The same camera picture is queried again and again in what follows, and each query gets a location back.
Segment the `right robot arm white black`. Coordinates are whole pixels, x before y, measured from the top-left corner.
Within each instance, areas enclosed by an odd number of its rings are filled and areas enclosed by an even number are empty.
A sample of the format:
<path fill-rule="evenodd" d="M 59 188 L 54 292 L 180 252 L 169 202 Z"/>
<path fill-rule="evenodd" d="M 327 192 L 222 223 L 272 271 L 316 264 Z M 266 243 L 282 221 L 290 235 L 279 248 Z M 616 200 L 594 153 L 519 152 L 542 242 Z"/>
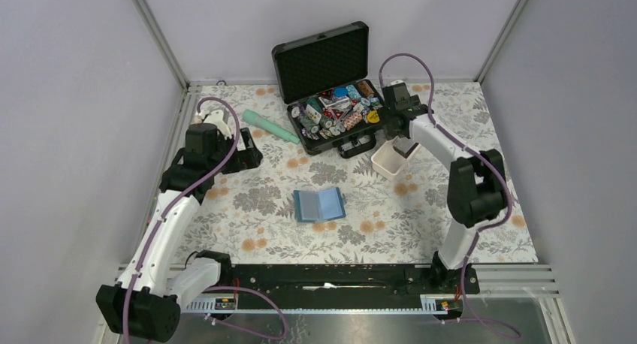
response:
<path fill-rule="evenodd" d="M 389 162 L 402 164 L 422 147 L 448 171 L 447 208 L 452 220 L 436 253 L 432 286 L 449 293 L 460 284 L 460 269 L 468 261 L 480 231 L 503 224 L 512 214 L 502 154 L 479 151 L 437 122 L 430 105 L 411 95 L 404 82 L 383 87 L 380 119 L 388 144 Z"/>

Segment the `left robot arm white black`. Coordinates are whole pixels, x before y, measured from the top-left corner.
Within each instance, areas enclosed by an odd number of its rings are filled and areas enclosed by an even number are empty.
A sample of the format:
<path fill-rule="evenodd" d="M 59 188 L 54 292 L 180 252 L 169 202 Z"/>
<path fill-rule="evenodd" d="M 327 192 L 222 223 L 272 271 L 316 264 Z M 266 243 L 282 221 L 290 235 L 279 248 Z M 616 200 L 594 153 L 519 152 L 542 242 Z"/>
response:
<path fill-rule="evenodd" d="M 233 282 L 230 258 L 204 252 L 173 279 L 172 258 L 217 173 L 257 168 L 263 159 L 248 128 L 230 137 L 210 123 L 190 125 L 185 143 L 162 174 L 151 225 L 131 262 L 113 285 L 102 285 L 96 303 L 114 333 L 167 342 L 183 311 L 205 288 Z"/>

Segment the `blue leather card holder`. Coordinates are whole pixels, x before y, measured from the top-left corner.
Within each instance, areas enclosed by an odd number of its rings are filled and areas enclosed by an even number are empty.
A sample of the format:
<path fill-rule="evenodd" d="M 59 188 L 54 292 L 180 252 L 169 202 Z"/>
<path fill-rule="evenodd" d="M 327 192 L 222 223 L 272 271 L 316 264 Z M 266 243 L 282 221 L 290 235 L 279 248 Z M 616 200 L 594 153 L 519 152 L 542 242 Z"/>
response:
<path fill-rule="evenodd" d="M 293 200 L 299 223 L 329 222 L 346 217 L 346 200 L 336 187 L 319 191 L 294 190 Z"/>

